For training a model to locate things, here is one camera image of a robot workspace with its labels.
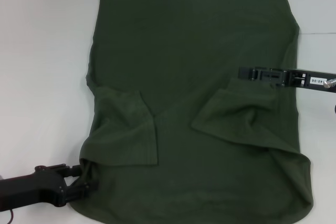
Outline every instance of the white table surface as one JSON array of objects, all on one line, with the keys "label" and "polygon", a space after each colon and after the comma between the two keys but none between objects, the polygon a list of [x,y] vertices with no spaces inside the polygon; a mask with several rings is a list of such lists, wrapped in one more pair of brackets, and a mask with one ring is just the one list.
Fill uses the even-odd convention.
[{"label": "white table surface", "polygon": [[[289,0],[301,27],[298,67],[336,73],[335,0]],[[78,164],[93,118],[86,86],[99,0],[0,0],[0,174]],[[315,206],[301,224],[336,223],[336,94],[298,90],[302,152]],[[96,223],[69,206],[15,209],[13,223]],[[9,213],[0,213],[7,223]]]}]

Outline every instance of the printed number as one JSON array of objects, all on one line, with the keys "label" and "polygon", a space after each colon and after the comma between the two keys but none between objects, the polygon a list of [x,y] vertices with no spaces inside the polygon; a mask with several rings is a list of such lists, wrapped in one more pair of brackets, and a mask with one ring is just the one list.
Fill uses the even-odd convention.
[{"label": "printed number", "polygon": [[312,82],[322,83],[323,81],[321,81],[321,80],[312,80]]}]

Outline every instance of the bolt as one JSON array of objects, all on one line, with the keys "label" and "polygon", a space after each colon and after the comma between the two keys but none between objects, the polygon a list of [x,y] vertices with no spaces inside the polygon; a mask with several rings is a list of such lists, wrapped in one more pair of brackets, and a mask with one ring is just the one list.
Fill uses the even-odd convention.
[{"label": "bolt", "polygon": [[328,80],[328,81],[324,81],[323,82],[323,86],[326,88],[326,89],[329,89],[331,87],[334,87],[336,85],[336,79],[332,79],[332,80]]}]

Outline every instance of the black cable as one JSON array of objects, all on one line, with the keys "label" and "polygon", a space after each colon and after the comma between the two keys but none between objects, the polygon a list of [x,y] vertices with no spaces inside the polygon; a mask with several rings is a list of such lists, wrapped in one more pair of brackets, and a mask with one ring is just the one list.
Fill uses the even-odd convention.
[{"label": "black cable", "polygon": [[11,213],[10,213],[10,221],[9,221],[9,223],[8,224],[11,224],[12,222],[13,222],[13,219],[14,219],[14,213],[13,213],[13,210],[10,210],[11,211]]}]

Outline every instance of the green shirt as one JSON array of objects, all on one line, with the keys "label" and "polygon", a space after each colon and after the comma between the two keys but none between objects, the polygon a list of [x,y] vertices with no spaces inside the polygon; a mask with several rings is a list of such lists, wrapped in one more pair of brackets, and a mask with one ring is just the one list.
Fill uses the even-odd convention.
[{"label": "green shirt", "polygon": [[81,150],[110,224],[290,224],[312,208],[295,89],[238,68],[295,68],[287,0],[100,0]]}]

